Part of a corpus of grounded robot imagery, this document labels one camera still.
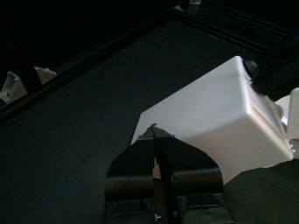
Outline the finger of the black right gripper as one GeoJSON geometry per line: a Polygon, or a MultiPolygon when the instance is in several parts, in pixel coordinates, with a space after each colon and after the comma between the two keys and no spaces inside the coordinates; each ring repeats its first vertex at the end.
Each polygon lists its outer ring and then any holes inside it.
{"type": "Polygon", "coordinates": [[[254,89],[273,101],[299,88],[299,31],[249,61],[249,74],[254,89]]]}
{"type": "Polygon", "coordinates": [[[290,95],[279,99],[277,104],[283,110],[282,123],[294,158],[299,159],[299,87],[291,91],[290,95]]]}

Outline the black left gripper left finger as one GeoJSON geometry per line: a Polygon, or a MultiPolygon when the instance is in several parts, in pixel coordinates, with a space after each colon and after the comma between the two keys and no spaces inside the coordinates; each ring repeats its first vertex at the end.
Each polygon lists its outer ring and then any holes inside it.
{"type": "Polygon", "coordinates": [[[154,129],[153,124],[109,168],[105,224],[155,224],[154,129]]]}

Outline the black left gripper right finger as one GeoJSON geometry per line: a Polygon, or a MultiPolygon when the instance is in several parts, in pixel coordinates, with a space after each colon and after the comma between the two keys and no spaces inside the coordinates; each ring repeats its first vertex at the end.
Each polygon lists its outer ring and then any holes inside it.
{"type": "Polygon", "coordinates": [[[218,163],[158,127],[154,142],[169,224],[235,224],[218,163]]]}

